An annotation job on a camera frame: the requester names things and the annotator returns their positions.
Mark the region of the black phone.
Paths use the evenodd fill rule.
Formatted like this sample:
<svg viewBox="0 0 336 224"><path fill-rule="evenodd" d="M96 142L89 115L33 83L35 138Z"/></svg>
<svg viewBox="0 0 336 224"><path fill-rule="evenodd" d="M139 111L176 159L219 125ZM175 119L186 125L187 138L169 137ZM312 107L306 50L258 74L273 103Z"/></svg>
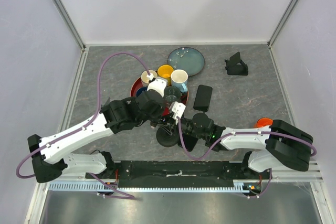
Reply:
<svg viewBox="0 0 336 224"><path fill-rule="evenodd" d="M191 152L198 142L198 138L191 135L182 134L184 145L188 152Z"/></svg>

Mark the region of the black round-base phone stand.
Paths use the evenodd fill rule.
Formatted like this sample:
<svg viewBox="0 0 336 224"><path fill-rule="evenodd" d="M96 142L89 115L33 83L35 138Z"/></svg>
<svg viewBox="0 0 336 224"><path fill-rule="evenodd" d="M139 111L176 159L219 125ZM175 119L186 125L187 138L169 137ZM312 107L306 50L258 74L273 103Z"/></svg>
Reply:
<svg viewBox="0 0 336 224"><path fill-rule="evenodd" d="M176 145L180 139L175 121L162 119L157 126L156 140L164 147L172 147Z"/></svg>

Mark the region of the orange mug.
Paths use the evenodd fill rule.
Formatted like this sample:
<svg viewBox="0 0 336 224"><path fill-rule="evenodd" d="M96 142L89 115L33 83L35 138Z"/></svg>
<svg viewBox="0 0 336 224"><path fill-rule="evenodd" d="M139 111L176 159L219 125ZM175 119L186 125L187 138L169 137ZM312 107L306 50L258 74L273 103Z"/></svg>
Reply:
<svg viewBox="0 0 336 224"><path fill-rule="evenodd" d="M254 125L254 128L260 128L260 127L265 127L265 126L270 126L272 125L273 120L270 118L260 118L256 124Z"/></svg>

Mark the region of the black folding phone stand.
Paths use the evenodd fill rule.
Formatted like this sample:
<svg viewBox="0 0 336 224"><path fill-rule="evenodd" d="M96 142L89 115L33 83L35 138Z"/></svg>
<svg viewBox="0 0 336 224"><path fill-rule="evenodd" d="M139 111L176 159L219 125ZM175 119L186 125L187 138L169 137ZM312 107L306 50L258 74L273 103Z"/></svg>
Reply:
<svg viewBox="0 0 336 224"><path fill-rule="evenodd" d="M236 52L229 59L224 60L225 70L231 76L247 76L249 73L248 65L241 59L240 52Z"/></svg>

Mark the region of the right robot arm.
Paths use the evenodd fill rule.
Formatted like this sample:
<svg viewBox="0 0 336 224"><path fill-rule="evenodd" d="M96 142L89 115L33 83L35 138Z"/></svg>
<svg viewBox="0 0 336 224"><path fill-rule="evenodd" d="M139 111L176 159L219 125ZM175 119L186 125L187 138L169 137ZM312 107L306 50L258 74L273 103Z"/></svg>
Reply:
<svg viewBox="0 0 336 224"><path fill-rule="evenodd" d="M240 172L248 179L282 166L306 172L311 157L317 154L313 137L283 120L273 120L263 127L235 129L214 124L205 113L195 114L191 120L175 114L173 119L184 150L186 136L205 140L208 150L200 157L189 156L195 161L203 160L211 151L247 149Z"/></svg>

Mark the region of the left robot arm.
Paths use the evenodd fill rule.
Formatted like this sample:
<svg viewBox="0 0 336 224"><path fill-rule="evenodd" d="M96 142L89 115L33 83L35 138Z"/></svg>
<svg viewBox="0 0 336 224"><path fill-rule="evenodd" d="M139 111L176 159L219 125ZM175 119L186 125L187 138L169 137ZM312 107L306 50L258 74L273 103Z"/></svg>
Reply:
<svg viewBox="0 0 336 224"><path fill-rule="evenodd" d="M158 121L164 111L164 92L148 88L138 97L108 100L87 120L48 137L30 136L33 177L38 183L53 181L63 174L93 173L111 178L115 173L110 153L74 154L74 151L104 137Z"/></svg>

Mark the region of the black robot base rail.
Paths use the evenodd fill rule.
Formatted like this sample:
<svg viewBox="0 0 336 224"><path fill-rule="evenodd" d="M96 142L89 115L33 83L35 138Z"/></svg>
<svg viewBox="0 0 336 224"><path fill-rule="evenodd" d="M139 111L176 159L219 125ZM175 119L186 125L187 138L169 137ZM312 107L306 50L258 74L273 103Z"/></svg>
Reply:
<svg viewBox="0 0 336 224"><path fill-rule="evenodd" d="M267 180L269 173L229 161L119 161L97 177L117 179L123 188L209 188L232 187L234 180Z"/></svg>

